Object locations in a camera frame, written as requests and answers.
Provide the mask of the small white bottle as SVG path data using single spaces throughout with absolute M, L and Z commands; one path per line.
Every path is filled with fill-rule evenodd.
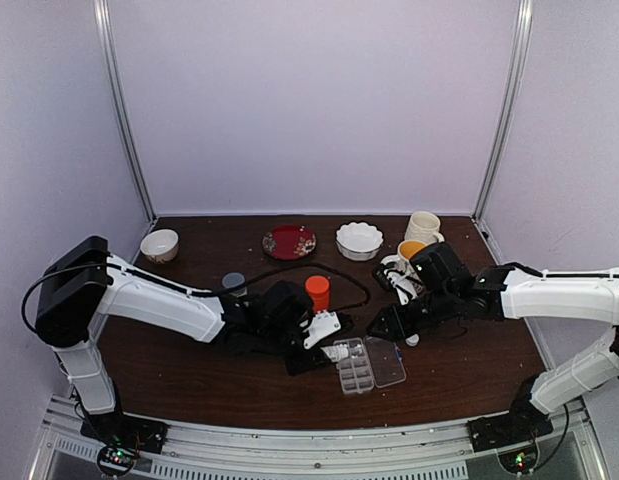
M 321 350 L 332 363 L 338 363 L 349 357 L 349 349 L 344 344 L 322 347 Z

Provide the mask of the clear plastic pill organizer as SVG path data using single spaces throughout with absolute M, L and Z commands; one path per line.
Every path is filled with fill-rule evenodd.
M 371 336 L 335 342 L 352 340 L 358 340 L 363 344 L 364 354 L 360 357 L 348 357 L 336 363 L 344 395 L 365 394 L 374 388 L 383 389 L 406 380 L 407 373 L 401 351 L 395 343 Z

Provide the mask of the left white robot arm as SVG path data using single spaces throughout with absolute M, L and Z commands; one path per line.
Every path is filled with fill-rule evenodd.
M 133 424 L 120 412 L 112 378 L 89 332 L 95 315 L 120 316 L 230 350 L 280 356 L 298 375 L 347 357 L 325 346 L 343 323 L 333 312 L 314 312 L 303 287 L 279 281 L 260 294 L 198 290 L 135 268 L 91 236 L 52 264 L 32 286 L 40 292 L 29 324 L 52 347 L 95 429 L 112 444 L 126 442 Z

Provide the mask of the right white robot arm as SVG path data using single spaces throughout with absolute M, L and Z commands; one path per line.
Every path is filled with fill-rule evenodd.
M 602 337 L 555 369 L 525 381 L 502 419 L 508 440 L 524 440 L 540 419 L 585 392 L 619 378 L 619 267 L 590 272 L 538 271 L 517 262 L 470 273 L 453 248 L 432 244 L 409 261 L 425 292 L 384 307 L 370 336 L 405 340 L 452 318 L 501 321 L 567 318 L 608 324 Z

